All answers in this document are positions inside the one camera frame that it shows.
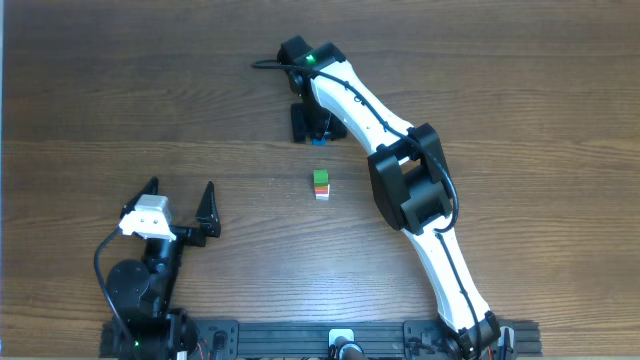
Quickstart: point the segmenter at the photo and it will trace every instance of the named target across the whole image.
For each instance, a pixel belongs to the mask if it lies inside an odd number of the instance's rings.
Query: white plastic part
[[[145,239],[164,239],[173,241],[176,235],[169,229],[171,213],[169,199],[166,196],[142,195],[134,210],[120,221],[124,235],[134,232]]]
[[[382,118],[398,132],[407,133],[407,129],[412,127],[411,123],[400,119],[387,109],[365,86],[360,82],[353,67],[348,61],[335,62],[322,69],[323,72],[333,75],[341,80],[348,81],[364,96],[367,101],[376,109]],[[398,140],[398,137],[384,131],[380,122],[371,111],[355,100],[355,94],[344,86],[333,80],[322,76],[317,76],[311,80],[311,88],[316,101],[323,108],[331,111],[337,116],[362,144],[368,154],[376,152],[379,145],[391,145]],[[460,292],[460,287],[455,279],[453,269],[445,254],[440,240],[436,238],[433,229],[444,228],[449,223],[445,217],[437,218],[424,227],[422,235],[415,235],[406,230],[411,243],[416,248],[420,261],[424,266],[427,276],[433,286],[436,300],[438,302],[438,313],[444,322],[456,332],[462,328],[470,329],[475,323],[471,315],[471,310],[466,299]],[[489,311],[489,305],[480,296],[473,284],[467,264],[464,262],[460,247],[456,240],[454,230],[443,234],[445,243],[453,259],[456,271],[460,276],[462,284],[469,294],[478,321],[484,319],[485,312]]]

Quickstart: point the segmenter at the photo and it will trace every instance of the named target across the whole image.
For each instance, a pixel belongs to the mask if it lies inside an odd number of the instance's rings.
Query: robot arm
[[[438,134],[428,124],[414,128],[387,109],[331,43],[313,49],[298,36],[282,44],[277,61],[280,65],[254,66],[285,70],[291,89],[302,98],[302,104],[291,108],[294,140],[304,142],[307,135],[314,141],[335,140],[346,136],[346,130],[355,136],[369,154],[378,209],[391,227],[407,235],[418,252],[434,288],[438,313],[455,334],[462,356],[469,359],[478,354],[475,348],[479,345],[482,351],[499,338],[500,329],[473,284],[454,230],[444,234],[433,231],[446,227],[452,210],[452,194],[443,184],[446,174],[441,170],[447,171],[447,166]],[[383,121],[405,136],[394,135]],[[407,137],[422,145],[442,166],[417,153]],[[416,160],[419,165],[404,173],[401,165]]]

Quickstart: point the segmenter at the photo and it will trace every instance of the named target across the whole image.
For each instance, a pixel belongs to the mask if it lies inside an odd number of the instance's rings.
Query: wooden surface
[[[392,111],[438,130],[497,314],[540,322],[547,355],[640,354],[637,2],[9,0],[5,15],[4,355],[97,354],[111,314],[92,255],[153,175],[181,224],[216,184],[222,237],[186,250],[174,298],[196,317],[437,316],[360,145],[293,144],[286,77],[249,68],[296,34],[334,41]],[[103,271],[142,249],[119,238]]]

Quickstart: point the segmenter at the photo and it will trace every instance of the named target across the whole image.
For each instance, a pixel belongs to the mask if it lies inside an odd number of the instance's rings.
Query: green block
[[[329,184],[329,172],[326,169],[313,170],[313,184],[325,186]]]

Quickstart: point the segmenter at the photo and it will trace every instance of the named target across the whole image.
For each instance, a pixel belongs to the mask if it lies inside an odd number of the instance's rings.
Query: table top
[[[21,0],[6,15],[4,355],[97,355],[111,314],[92,255],[151,176],[185,225],[216,185],[222,236],[186,250],[174,296],[195,317],[437,316],[364,150],[292,143],[286,77],[249,67],[297,34],[437,129],[496,314],[538,321],[547,355],[640,353],[637,4]],[[116,239],[103,271],[143,246]]]

